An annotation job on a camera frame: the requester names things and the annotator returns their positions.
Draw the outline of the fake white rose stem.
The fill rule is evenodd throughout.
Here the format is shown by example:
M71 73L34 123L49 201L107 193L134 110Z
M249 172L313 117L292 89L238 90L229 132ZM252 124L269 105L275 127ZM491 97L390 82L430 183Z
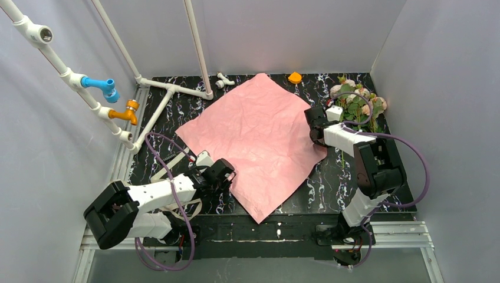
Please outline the fake white rose stem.
M356 89L356 82L346 78L346 76L337 77L338 84L330 89L330 100L328 106L345 107L347 105L347 98Z

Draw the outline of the pink wrapping paper sheet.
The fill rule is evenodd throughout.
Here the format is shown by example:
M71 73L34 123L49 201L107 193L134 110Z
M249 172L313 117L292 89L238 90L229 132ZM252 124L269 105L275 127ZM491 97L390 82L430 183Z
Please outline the pink wrapping paper sheet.
M192 152L207 151L235 168L231 194L261 223L326 158L327 150L310 139L304 115L308 108L302 98L259 73L176 134Z

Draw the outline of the fake pink rose stem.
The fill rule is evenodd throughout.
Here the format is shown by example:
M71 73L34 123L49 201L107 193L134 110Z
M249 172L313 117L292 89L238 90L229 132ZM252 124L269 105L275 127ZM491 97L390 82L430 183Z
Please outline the fake pink rose stem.
M362 106L361 110L364 115L370 114L371 106L371 119L369 121L369 129L370 132L379 132L379 126L377 122L377 118L379 115L383 114L387 109L387 102L383 97L374 96L370 99L369 104L365 104Z

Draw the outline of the fake cream rose stem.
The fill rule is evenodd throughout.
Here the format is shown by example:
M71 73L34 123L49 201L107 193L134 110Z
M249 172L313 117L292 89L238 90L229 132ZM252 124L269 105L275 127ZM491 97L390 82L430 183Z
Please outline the fake cream rose stem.
M341 96L344 119L364 124L370 114L370 93L365 88L355 89L352 93Z

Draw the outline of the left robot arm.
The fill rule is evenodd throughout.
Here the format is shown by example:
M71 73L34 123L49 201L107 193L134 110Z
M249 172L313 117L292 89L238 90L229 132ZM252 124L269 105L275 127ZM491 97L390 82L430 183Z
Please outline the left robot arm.
M160 208L174 210L190 202L199 189L229 186L235 168L225 159L206 158L186 173L148 185L111 182L84 211L83 217L100 249L127 238L164 239L173 229Z

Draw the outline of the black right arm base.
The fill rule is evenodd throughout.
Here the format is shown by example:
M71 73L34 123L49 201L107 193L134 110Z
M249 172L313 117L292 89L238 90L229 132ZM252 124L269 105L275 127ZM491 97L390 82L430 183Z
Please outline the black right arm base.
M343 217L336 225L317 225L313 237L319 246L334 248L334 260L340 266L354 267L362 261L362 248L371 248L375 243L370 223L349 226Z

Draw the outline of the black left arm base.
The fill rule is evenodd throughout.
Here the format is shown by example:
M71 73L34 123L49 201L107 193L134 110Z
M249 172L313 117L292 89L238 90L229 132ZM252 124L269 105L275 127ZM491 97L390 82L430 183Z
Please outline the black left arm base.
M172 230L162 239L144 238L144 246L176 246L176 247L191 247L191 238L193 238L195 246L199 245L199 237L201 236L201 227L196 224L191 224L193 236L190 235L188 227L185 223L174 223Z

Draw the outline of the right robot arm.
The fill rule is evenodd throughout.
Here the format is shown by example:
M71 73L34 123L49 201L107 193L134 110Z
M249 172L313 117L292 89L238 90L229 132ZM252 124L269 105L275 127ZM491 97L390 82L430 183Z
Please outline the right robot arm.
M322 107L304 111L313 143L334 147L354 158L357 190L342 211L338 227L346 230L367 223L369 214L387 197L407 185L406 172L392 139L354 131L330 121Z

